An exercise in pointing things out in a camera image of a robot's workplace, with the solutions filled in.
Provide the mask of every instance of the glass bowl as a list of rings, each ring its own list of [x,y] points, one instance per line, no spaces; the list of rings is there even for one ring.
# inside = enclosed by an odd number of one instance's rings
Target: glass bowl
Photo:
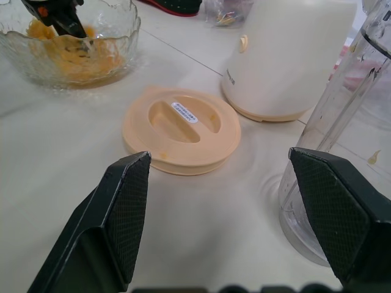
[[[41,40],[27,36],[34,17],[20,0],[0,4],[0,52],[25,77],[48,85],[90,84],[129,69],[141,24],[132,1],[88,0],[77,14],[85,28],[93,28],[91,38]]]

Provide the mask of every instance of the peach plastic lid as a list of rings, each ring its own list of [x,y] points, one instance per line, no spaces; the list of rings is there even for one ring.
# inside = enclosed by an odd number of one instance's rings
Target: peach plastic lid
[[[220,98],[149,87],[126,112],[122,135],[131,153],[151,152],[154,168],[199,175],[227,160],[241,130],[235,110]]]

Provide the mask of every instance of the white table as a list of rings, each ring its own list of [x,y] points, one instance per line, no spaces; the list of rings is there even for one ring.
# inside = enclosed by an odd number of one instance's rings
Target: white table
[[[74,208],[108,165],[128,155],[121,124],[145,86],[222,96],[220,74],[238,31],[136,4],[142,30],[134,71],[114,84],[49,90],[0,59],[1,292],[27,291]],[[304,123],[240,122],[240,146],[219,170],[182,177],[151,169],[132,288],[339,287],[331,269],[296,252],[279,225],[276,190]]]

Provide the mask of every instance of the egg yolk mixture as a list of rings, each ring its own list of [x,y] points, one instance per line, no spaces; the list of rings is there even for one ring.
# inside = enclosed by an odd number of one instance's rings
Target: egg yolk mixture
[[[95,30],[84,26],[89,38],[95,38]],[[69,81],[88,82],[107,76],[112,70],[123,67],[115,40],[80,40],[70,35],[58,37],[52,27],[46,27],[39,20],[32,20],[26,30],[27,36],[39,40],[51,40],[41,44],[30,43],[31,53],[42,62],[53,61]]]

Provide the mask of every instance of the blender jar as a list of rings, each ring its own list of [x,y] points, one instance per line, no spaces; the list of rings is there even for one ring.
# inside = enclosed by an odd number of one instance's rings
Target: blender jar
[[[297,144],[349,160],[391,196],[391,0],[378,1],[331,78]],[[289,163],[279,186],[280,224],[304,256],[327,266]]]

